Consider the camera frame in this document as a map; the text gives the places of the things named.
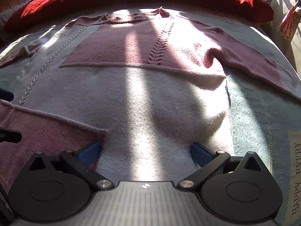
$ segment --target silver bolt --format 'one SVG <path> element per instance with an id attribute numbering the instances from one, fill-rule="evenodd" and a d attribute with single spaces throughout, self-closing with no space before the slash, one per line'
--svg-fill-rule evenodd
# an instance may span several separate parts
<path id="1" fill-rule="evenodd" d="M 191 188 L 191 187 L 193 187 L 194 185 L 195 185 L 195 183 L 192 182 L 192 181 L 190 181 L 190 180 L 182 180 L 182 181 L 180 182 L 180 186 L 181 186 L 182 188 Z"/>
<path id="2" fill-rule="evenodd" d="M 112 182 L 109 181 L 109 180 L 103 179 L 103 180 L 99 180 L 96 184 L 100 188 L 107 188 L 107 187 L 110 187 L 112 185 Z"/>

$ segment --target black object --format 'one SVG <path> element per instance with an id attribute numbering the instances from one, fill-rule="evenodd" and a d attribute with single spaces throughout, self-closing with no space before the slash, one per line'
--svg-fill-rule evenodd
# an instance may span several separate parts
<path id="1" fill-rule="evenodd" d="M 6 141 L 10 143 L 19 143 L 22 140 L 22 134 L 12 129 L 0 128 L 0 143 Z"/>
<path id="2" fill-rule="evenodd" d="M 282 204 L 280 188 L 254 152 L 248 152 L 233 173 L 208 179 L 200 195 L 212 212 L 231 222 L 264 221 Z"/>
<path id="3" fill-rule="evenodd" d="M 219 155 L 218 152 L 214 153 L 206 146 L 194 142 L 190 147 L 191 158 L 194 162 L 196 162 L 200 167 L 208 164 L 215 157 Z M 223 173 L 233 172 L 238 164 L 241 162 L 243 157 L 231 156 L 229 163 L 227 163 L 224 167 Z"/>
<path id="4" fill-rule="evenodd" d="M 126 208 L 152 203 L 169 208 L 164 216 L 172 218 L 175 213 L 172 208 L 192 215 L 190 209 L 186 209 L 192 203 L 194 210 L 197 208 L 198 213 L 204 215 L 204 220 L 212 220 L 212 225 L 219 225 L 219 220 L 225 225 L 258 222 L 275 225 L 271 220 L 282 203 L 281 190 L 255 152 L 248 152 L 243 158 L 231 158 L 227 152 L 217 151 L 211 162 L 184 179 L 193 186 L 183 187 L 181 181 L 177 189 L 172 182 L 120 182 L 115 188 L 104 176 L 81 164 L 76 156 L 78 152 L 70 150 L 50 157 L 42 152 L 33 154 L 8 195 L 15 216 L 38 223 L 75 216 L 77 221 L 86 220 L 88 224 L 87 215 L 101 213 L 98 210 L 105 201 L 102 210 L 116 209 L 110 213 L 111 218 L 118 215 L 130 218 L 129 213 L 123 214 Z M 100 185 L 100 181 L 106 181 L 107 185 Z M 150 217 L 150 210 L 141 209 L 141 220 Z"/>
<path id="5" fill-rule="evenodd" d="M 14 94 L 10 91 L 0 88 L 0 99 L 11 102 L 14 100 Z"/>
<path id="6" fill-rule="evenodd" d="M 0 88 L 0 99 L 13 101 L 14 94 L 10 91 Z M 0 128 L 0 143 L 6 141 L 10 143 L 19 143 L 22 140 L 22 134 L 19 131 Z"/>
<path id="7" fill-rule="evenodd" d="M 93 192 L 104 189 L 97 182 L 107 179 L 78 161 L 74 156 L 78 154 L 71 150 L 59 156 L 34 153 L 8 194 L 14 214 L 32 222 L 62 220 L 80 211 Z M 113 187 L 111 183 L 105 189 Z"/>

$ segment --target striped metal surface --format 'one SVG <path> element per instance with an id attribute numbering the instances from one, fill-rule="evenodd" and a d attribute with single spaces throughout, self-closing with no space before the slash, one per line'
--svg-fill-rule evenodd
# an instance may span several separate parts
<path id="1" fill-rule="evenodd" d="M 13 226 L 38 226 L 17 220 Z M 76 216 L 48 226 L 228 226 L 208 213 L 192 192 L 182 192 L 171 182 L 120 182 L 110 191 L 95 194 Z M 258 226 L 276 226 L 268 221 Z"/>

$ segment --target cable knit pattern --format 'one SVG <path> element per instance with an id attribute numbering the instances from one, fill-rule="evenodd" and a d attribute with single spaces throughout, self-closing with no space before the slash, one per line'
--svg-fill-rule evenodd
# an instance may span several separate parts
<path id="1" fill-rule="evenodd" d="M 37 80 L 40 78 L 40 76 L 44 73 L 46 68 L 52 63 L 52 61 L 55 59 L 55 57 L 66 48 L 72 41 L 74 41 L 80 34 L 82 34 L 87 27 L 82 27 L 74 36 L 72 36 L 69 40 L 67 40 L 48 60 L 47 62 L 42 66 L 39 73 L 34 77 L 33 81 L 29 84 L 28 88 L 26 89 L 25 93 L 23 94 L 22 98 L 18 102 L 19 105 L 22 105 L 24 101 L 27 99 L 30 91 L 34 87 L 34 85 L 37 83 Z"/>
<path id="2" fill-rule="evenodd" d="M 173 26 L 174 26 L 174 23 L 172 23 L 171 25 L 169 25 L 169 24 L 165 25 L 164 29 L 160 33 L 158 40 L 155 43 L 153 49 L 151 50 L 150 56 L 148 57 L 148 60 L 147 60 L 148 64 L 161 65 L 163 53 L 165 51 L 168 37 L 171 33 Z"/>
<path id="3" fill-rule="evenodd" d="M 128 16 L 119 17 L 119 15 L 111 16 L 107 23 L 111 24 L 124 24 L 124 23 L 135 23 L 140 21 L 150 20 L 149 17 L 143 14 L 132 14 Z"/>

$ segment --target blue gripper pad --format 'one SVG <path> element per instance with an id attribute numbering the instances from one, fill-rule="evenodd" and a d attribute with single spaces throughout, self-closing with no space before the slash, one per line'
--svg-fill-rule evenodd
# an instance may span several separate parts
<path id="1" fill-rule="evenodd" d="M 190 147 L 191 158 L 196 162 L 200 167 L 205 166 L 210 161 L 213 160 L 213 155 L 197 146 L 196 144 L 191 145 Z"/>
<path id="2" fill-rule="evenodd" d="M 98 142 L 92 144 L 87 149 L 83 150 L 77 155 L 77 159 L 90 167 L 100 156 L 101 146 Z"/>

